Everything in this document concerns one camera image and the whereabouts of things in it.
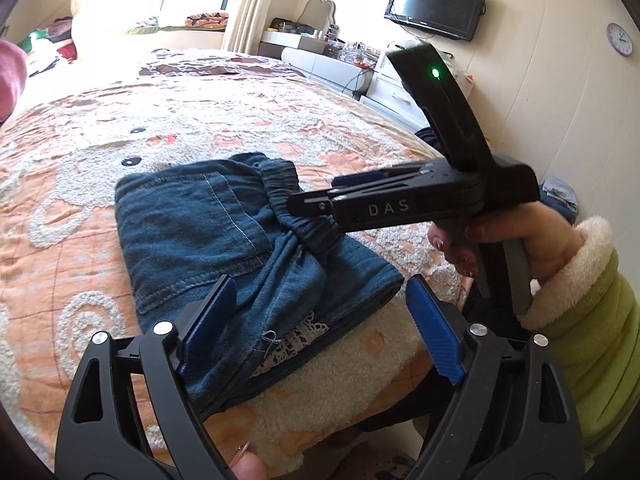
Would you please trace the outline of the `right forearm green sleeve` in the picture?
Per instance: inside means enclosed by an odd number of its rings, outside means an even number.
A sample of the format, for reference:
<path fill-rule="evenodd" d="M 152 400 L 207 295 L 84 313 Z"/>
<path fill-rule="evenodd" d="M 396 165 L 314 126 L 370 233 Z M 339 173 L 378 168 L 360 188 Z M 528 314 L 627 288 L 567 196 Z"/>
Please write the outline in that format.
<path fill-rule="evenodd" d="M 520 323 L 548 338 L 575 401 L 591 468 L 639 403 L 639 303 L 618 272 L 611 226 L 592 217 L 574 229 L 584 244 L 546 284 Z"/>

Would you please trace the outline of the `right hand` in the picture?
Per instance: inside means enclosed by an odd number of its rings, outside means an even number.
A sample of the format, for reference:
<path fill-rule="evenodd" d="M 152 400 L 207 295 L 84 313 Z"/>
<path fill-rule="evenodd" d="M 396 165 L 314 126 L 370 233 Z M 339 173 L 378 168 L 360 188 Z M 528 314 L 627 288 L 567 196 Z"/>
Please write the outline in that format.
<path fill-rule="evenodd" d="M 473 244 L 521 240 L 530 276 L 543 285 L 558 274 L 582 248 L 582 236 L 554 209 L 536 202 L 486 214 L 464 230 L 464 242 L 437 224 L 428 229 L 428 241 L 445 255 L 457 272 L 476 278 L 478 263 Z"/>

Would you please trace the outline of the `left hand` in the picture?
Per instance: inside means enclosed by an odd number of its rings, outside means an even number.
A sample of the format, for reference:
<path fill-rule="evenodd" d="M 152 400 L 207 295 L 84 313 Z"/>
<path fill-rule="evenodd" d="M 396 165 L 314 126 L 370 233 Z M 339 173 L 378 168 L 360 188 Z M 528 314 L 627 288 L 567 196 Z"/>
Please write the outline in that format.
<path fill-rule="evenodd" d="M 265 464 L 252 451 L 250 442 L 238 447 L 230 464 L 230 469 L 238 480 L 268 480 L 269 474 Z"/>

